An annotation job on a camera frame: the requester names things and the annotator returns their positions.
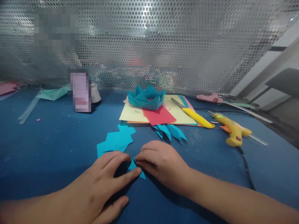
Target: red paper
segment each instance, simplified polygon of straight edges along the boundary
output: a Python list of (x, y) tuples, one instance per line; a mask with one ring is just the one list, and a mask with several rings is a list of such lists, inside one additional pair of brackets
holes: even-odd
[(176, 121), (169, 111), (162, 105), (158, 110), (142, 109), (152, 126), (157, 124), (168, 124)]

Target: perforated metal screen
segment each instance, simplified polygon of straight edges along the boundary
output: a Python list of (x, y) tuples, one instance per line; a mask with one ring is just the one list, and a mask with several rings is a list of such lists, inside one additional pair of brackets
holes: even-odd
[[(0, 4), (2, 80), (66, 83), (69, 68), (88, 68), (92, 81), (106, 88), (153, 84), (168, 92), (222, 94), (229, 94), (297, 20), (299, 8), (299, 0), (6, 0)], [(45, 8), (72, 8), (69, 20), (78, 18), (78, 40), (76, 22), (62, 22), (55, 31), (55, 24), (40, 22), (51, 11), (54, 16), (48, 20), (55, 14), (57, 20), (68, 20), (65, 10)], [(36, 40), (43, 38), (42, 31), (64, 34), (48, 35), (45, 50)]]

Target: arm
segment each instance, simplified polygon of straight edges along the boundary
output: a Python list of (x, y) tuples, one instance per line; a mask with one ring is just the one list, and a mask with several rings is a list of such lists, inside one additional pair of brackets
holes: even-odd
[(163, 142), (145, 144), (135, 157), (162, 184), (228, 223), (299, 223), (299, 212), (261, 193), (191, 169)]

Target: yellow paper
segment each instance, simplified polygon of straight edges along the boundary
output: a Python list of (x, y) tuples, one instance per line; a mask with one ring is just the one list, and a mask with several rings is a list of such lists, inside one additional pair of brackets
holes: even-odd
[(189, 117), (188, 114), (186, 114), (180, 106), (176, 105), (171, 98), (174, 98), (176, 101), (178, 101), (180, 104), (184, 105), (181, 98), (178, 95), (165, 95), (163, 103), (166, 103), (167, 105), (170, 105), (171, 110), (169, 110), (169, 113), (171, 113), (172, 116), (176, 119), (175, 122), (172, 124), (197, 124), (195, 120), (193, 120), (191, 117)]
[[(165, 95), (164, 96), (164, 101), (163, 104), (167, 105), (171, 110), (169, 110), (169, 113), (174, 116), (176, 119), (175, 122), (172, 124), (197, 124), (195, 120), (193, 120), (189, 115), (187, 115), (181, 107), (176, 105), (171, 98), (174, 98), (176, 101), (178, 101), (180, 104), (184, 105), (181, 98), (178, 95)], [(125, 106), (124, 109), (122, 110), (121, 117), (119, 118), (120, 120), (125, 120), (125, 121), (135, 121), (135, 122), (149, 122), (149, 120), (143, 116), (143, 113), (135, 113), (136, 108), (132, 105), (129, 104), (128, 97), (126, 100), (124, 100)]]
[(125, 106), (121, 113), (121, 117), (119, 119), (125, 121), (149, 122), (149, 120), (145, 116), (143, 116), (143, 113), (135, 113), (135, 110), (136, 107), (130, 105), (129, 102), (125, 103)]

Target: right hand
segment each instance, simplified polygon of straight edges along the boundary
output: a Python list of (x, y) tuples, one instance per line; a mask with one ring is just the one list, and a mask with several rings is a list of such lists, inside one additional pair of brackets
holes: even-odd
[(177, 194), (188, 197), (191, 193), (192, 169), (171, 145), (160, 141), (146, 143), (135, 160)]

